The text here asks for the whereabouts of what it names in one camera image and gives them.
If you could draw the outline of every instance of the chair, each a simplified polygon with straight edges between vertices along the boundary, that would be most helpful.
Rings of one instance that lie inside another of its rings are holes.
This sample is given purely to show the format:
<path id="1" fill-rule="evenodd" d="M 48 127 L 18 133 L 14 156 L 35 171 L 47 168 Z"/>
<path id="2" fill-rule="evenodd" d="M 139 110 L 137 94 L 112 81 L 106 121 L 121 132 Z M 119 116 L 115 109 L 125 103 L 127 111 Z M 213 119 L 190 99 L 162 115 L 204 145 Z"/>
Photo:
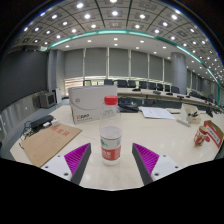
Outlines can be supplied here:
<path id="1" fill-rule="evenodd" d="M 163 84 L 157 83 L 157 88 L 158 91 L 163 91 Z"/>
<path id="2" fill-rule="evenodd" d="M 149 82 L 149 89 L 156 90 L 156 83 Z"/>
<path id="3" fill-rule="evenodd" d="M 171 93 L 180 93 L 180 90 L 176 86 L 171 86 Z"/>
<path id="4" fill-rule="evenodd" d="M 113 80 L 112 79 L 104 79 L 104 85 L 113 85 Z"/>
<path id="5" fill-rule="evenodd" d="M 128 83 L 126 80 L 117 80 L 117 87 L 118 88 L 127 88 Z"/>
<path id="6" fill-rule="evenodd" d="M 139 88 L 141 88 L 141 89 L 147 89 L 146 81 L 139 81 Z"/>
<path id="7" fill-rule="evenodd" d="M 128 80 L 128 87 L 129 88 L 136 88 L 136 83 L 134 80 Z"/>
<path id="8" fill-rule="evenodd" d="M 165 92 L 170 92 L 170 86 L 169 85 L 165 85 Z"/>

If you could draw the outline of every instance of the red object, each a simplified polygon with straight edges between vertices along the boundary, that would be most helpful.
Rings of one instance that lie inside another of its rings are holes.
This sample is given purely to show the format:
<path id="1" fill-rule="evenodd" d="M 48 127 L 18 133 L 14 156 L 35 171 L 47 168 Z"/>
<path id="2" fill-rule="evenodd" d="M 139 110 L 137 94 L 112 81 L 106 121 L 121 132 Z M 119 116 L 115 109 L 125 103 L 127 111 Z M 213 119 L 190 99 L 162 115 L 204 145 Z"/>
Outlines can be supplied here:
<path id="1" fill-rule="evenodd" d="M 113 96 L 113 95 L 108 95 L 104 97 L 104 102 L 106 105 L 117 105 L 118 103 L 118 98 L 117 96 Z"/>

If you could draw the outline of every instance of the table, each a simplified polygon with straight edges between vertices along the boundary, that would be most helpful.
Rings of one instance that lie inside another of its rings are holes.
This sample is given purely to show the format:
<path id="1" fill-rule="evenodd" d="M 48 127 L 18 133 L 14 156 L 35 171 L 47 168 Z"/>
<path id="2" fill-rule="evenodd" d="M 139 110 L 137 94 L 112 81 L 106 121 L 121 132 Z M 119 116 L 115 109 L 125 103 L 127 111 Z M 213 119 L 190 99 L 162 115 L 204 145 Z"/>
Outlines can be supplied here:
<path id="1" fill-rule="evenodd" d="M 98 120 L 75 125 L 70 106 L 61 106 L 51 115 L 63 124 L 83 130 L 58 154 L 65 155 L 79 146 L 91 143 L 92 153 L 80 182 L 80 186 L 84 188 L 121 190 L 142 187 L 143 182 L 132 155 L 132 143 L 140 144 L 159 155 L 166 154 L 182 168 L 211 161 L 219 151 L 212 140 L 209 143 L 204 142 L 200 147 L 194 145 L 193 139 L 199 124 L 186 127 L 176 120 L 144 118 L 141 112 L 123 113 L 121 114 L 123 138 L 120 163 L 107 166 L 101 159 Z M 178 118 L 180 114 L 174 114 L 174 117 Z M 200 125 L 203 125 L 204 120 L 212 120 L 224 130 L 223 114 L 214 114 L 213 118 L 201 114 L 201 117 Z M 10 150 L 13 157 L 18 162 L 31 164 L 24 150 L 20 148 L 19 142 L 20 139 Z"/>
<path id="2" fill-rule="evenodd" d="M 133 90 L 132 88 L 117 88 L 117 94 L 119 97 L 130 96 L 135 98 L 146 98 L 146 99 L 159 98 L 160 100 L 197 104 L 197 105 L 219 109 L 219 107 L 215 106 L 214 104 L 209 105 L 208 102 L 205 103 L 205 100 L 192 97 L 192 96 L 190 98 L 186 98 L 186 95 L 179 94 L 179 93 L 178 94 L 173 93 L 173 96 L 169 96 L 169 95 L 166 95 L 167 92 L 160 91 L 161 95 L 158 96 L 153 93 L 154 90 L 150 90 L 150 89 L 141 89 L 141 91 L 132 91 L 132 90 Z M 180 100 L 177 96 L 183 96 L 184 99 Z"/>

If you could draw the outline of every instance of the white tabletop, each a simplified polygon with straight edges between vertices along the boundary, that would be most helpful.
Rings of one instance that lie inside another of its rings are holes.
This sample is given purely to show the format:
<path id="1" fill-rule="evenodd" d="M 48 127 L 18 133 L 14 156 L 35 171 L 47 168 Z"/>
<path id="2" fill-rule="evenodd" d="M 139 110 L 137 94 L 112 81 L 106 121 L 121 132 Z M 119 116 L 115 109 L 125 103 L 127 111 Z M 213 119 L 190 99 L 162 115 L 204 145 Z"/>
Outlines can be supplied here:
<path id="1" fill-rule="evenodd" d="M 159 155 L 166 154 L 182 168 L 211 161 L 218 153 L 218 147 L 211 140 L 202 146 L 194 145 L 194 136 L 199 124 L 184 126 L 176 120 L 149 119 L 139 113 L 122 113 L 123 134 L 120 163 L 107 166 L 102 162 L 99 136 L 99 121 L 74 125 L 70 106 L 62 106 L 51 113 L 61 123 L 82 129 L 82 132 L 69 142 L 58 154 L 68 152 L 91 143 L 92 153 L 89 157 L 80 185 L 93 189 L 131 189 L 143 186 L 143 182 L 132 154 L 132 143 L 140 144 Z M 214 114 L 211 118 L 201 114 L 202 121 L 212 120 L 224 130 L 224 115 Z M 19 146 L 20 140 L 11 148 L 16 161 L 31 164 L 26 153 Z"/>

